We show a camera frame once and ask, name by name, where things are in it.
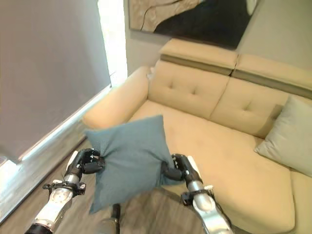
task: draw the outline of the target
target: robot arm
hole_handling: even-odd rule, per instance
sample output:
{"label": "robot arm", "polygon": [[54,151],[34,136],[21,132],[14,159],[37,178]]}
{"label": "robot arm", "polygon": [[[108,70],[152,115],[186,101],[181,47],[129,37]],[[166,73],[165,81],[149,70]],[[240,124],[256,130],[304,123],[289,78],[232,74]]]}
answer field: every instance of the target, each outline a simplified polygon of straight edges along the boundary
{"label": "robot arm", "polygon": [[65,180],[54,180],[51,185],[43,187],[49,190],[49,201],[25,234],[54,233],[66,211],[71,207],[72,199],[85,192],[86,184],[80,182],[82,174],[96,173],[104,166],[105,162],[99,157],[99,152],[93,149],[75,151],[67,165]]}
{"label": "robot arm", "polygon": [[176,169],[168,168],[166,162],[162,163],[162,172],[168,178],[185,180],[188,192],[181,198],[185,206],[193,206],[202,221],[206,234],[234,234],[231,230],[230,220],[222,208],[215,201],[212,186],[203,186],[197,166],[191,156],[172,155]]}

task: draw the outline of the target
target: sofa backrest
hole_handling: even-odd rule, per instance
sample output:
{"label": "sofa backrest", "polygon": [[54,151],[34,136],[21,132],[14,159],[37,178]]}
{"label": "sofa backrest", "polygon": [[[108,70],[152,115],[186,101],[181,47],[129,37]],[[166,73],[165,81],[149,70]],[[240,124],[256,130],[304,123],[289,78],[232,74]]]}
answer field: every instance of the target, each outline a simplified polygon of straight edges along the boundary
{"label": "sofa backrest", "polygon": [[228,81],[225,75],[159,60],[148,99],[209,119]]}
{"label": "sofa backrest", "polygon": [[312,99],[312,71],[285,63],[242,54],[231,76]]}
{"label": "sofa backrest", "polygon": [[[306,83],[297,79],[298,84],[292,92],[296,92],[300,85],[309,86],[308,77],[306,75],[304,78]],[[257,82],[246,81],[242,77],[234,78],[209,72],[207,69],[194,68],[192,65],[175,63],[174,60],[169,62],[161,59],[157,62],[150,80],[148,99],[238,131],[265,138],[290,93],[282,91],[283,86],[275,89],[266,87],[266,84],[256,83],[260,82],[258,80]],[[312,100],[308,98],[300,96],[297,98],[312,104]]]}
{"label": "sofa backrest", "polygon": [[163,61],[224,75],[235,68],[237,56],[234,51],[179,39],[171,39],[160,50]]}

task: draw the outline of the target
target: sofa armrest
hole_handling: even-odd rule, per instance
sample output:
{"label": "sofa armrest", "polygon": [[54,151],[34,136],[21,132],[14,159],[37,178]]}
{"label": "sofa armrest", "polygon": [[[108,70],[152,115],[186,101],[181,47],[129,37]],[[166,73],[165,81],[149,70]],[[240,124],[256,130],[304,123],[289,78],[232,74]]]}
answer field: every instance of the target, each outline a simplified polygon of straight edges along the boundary
{"label": "sofa armrest", "polygon": [[140,67],[119,87],[113,89],[82,118],[93,129],[104,129],[127,122],[145,102],[149,67]]}

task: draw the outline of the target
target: gray pillow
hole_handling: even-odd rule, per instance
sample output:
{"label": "gray pillow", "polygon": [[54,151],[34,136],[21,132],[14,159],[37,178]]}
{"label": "gray pillow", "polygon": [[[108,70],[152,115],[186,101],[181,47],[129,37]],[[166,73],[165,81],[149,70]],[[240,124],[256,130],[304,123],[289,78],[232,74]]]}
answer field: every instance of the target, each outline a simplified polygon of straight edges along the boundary
{"label": "gray pillow", "polygon": [[312,177],[312,106],[290,96],[255,151]]}
{"label": "gray pillow", "polygon": [[138,120],[101,131],[87,131],[106,166],[96,175],[90,213],[161,185],[177,184],[161,174],[161,162],[174,167],[166,144],[163,117]]}

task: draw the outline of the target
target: beige sofa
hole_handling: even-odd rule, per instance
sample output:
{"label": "beige sofa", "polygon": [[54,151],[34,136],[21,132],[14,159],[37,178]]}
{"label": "beige sofa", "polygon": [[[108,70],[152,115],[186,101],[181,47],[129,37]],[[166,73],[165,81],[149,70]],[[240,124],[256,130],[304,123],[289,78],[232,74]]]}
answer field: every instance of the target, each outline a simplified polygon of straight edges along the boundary
{"label": "beige sofa", "polygon": [[[136,70],[84,122],[103,129],[162,114],[171,153],[195,158],[234,225],[253,234],[312,233],[312,178],[254,152],[289,93],[312,103],[311,73],[176,39],[160,52],[154,68]],[[166,189],[180,194],[185,186]]]}

